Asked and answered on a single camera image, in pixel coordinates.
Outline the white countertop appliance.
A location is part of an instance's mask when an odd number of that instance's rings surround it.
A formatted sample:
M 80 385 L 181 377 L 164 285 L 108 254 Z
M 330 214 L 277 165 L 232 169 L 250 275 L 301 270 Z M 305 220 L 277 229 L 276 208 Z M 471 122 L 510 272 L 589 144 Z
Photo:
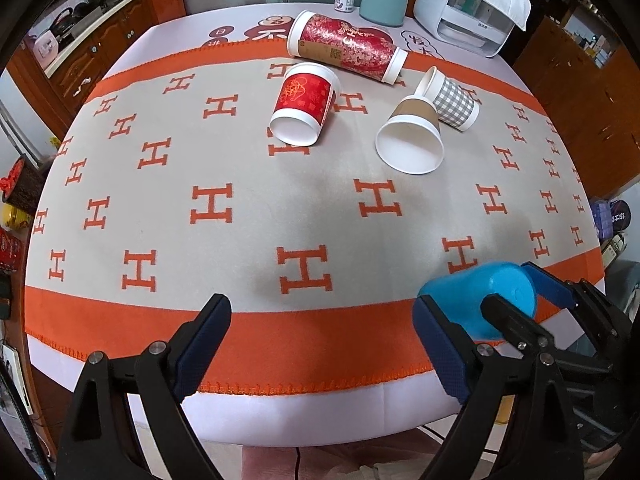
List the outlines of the white countertop appliance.
M 493 58 L 515 24 L 483 0 L 416 0 L 416 21 L 436 39 Z

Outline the blue plastic cup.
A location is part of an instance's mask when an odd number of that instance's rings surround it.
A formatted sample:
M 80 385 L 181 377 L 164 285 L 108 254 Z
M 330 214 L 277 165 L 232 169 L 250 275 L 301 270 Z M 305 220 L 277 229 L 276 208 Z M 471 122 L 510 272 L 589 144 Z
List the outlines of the blue plastic cup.
M 537 293 L 532 279 L 521 266 L 512 262 L 490 262 L 434 278 L 419 290 L 419 296 L 431 296 L 450 322 L 461 325 L 478 341 L 502 338 L 482 315 L 480 305 L 486 296 L 497 294 L 533 318 L 537 311 Z

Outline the teal canister with lid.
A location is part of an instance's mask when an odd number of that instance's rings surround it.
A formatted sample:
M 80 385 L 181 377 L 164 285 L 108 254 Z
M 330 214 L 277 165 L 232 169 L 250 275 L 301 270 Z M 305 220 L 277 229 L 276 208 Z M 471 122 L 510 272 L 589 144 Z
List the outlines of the teal canister with lid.
M 361 0 L 359 14 L 374 24 L 399 27 L 404 24 L 409 0 Z

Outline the pink rice cooker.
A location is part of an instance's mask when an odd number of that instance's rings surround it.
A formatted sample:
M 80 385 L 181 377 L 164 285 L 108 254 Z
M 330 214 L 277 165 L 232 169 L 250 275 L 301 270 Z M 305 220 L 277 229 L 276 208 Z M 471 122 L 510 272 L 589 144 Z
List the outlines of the pink rice cooker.
M 26 44 L 43 70 L 48 68 L 58 56 L 58 40 L 50 29 L 39 36 L 29 34 L 26 37 Z

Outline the brown sleeve paper cup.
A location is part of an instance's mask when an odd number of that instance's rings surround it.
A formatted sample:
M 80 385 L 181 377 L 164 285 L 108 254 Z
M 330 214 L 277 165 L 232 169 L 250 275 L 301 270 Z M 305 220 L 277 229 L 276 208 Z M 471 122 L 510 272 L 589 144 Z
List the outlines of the brown sleeve paper cup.
M 439 119 L 431 101 L 406 96 L 394 108 L 374 139 L 378 157 L 403 174 L 430 174 L 444 160 Z

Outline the dark wooden side cabinet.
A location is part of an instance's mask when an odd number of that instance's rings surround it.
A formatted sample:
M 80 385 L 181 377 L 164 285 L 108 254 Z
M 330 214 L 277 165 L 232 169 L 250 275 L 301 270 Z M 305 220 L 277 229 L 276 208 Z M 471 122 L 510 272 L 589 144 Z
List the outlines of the dark wooden side cabinet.
M 639 66 L 625 46 L 599 67 L 544 18 L 513 68 L 561 136 L 588 196 L 612 198 L 639 182 Z

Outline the small red paper cup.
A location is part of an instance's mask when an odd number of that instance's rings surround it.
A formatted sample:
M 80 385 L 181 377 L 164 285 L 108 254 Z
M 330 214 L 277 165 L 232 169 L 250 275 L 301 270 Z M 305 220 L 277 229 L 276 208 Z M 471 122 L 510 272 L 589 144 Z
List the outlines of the small red paper cup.
M 314 145 L 340 91 L 337 74 L 326 66 L 313 62 L 293 65 L 284 75 L 274 104 L 271 133 L 288 145 Z

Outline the grey checked paper cup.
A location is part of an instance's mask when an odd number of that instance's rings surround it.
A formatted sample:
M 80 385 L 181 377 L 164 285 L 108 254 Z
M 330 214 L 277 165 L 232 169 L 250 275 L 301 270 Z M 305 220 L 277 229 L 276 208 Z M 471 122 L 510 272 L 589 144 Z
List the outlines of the grey checked paper cup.
M 469 130 L 480 116 L 480 104 L 436 66 L 425 72 L 414 94 L 434 105 L 441 122 L 461 132 Z

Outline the wooden kitchen cabinet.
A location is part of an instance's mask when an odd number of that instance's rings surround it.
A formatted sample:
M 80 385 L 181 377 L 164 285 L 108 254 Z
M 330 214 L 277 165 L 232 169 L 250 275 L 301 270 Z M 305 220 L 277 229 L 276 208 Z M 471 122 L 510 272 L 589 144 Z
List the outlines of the wooden kitchen cabinet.
M 152 26 L 186 15 L 183 0 L 30 0 L 6 70 L 36 116 L 62 140 L 94 87 Z M 26 44 L 50 29 L 58 56 L 43 70 Z

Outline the tall red patterned cup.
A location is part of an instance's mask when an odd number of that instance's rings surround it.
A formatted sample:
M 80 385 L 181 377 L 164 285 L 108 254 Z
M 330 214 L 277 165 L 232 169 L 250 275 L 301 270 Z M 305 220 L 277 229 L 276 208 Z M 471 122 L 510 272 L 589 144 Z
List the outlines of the tall red patterned cup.
M 339 18 L 312 11 L 300 12 L 286 40 L 288 54 L 394 84 L 408 52 L 379 32 L 356 27 Z

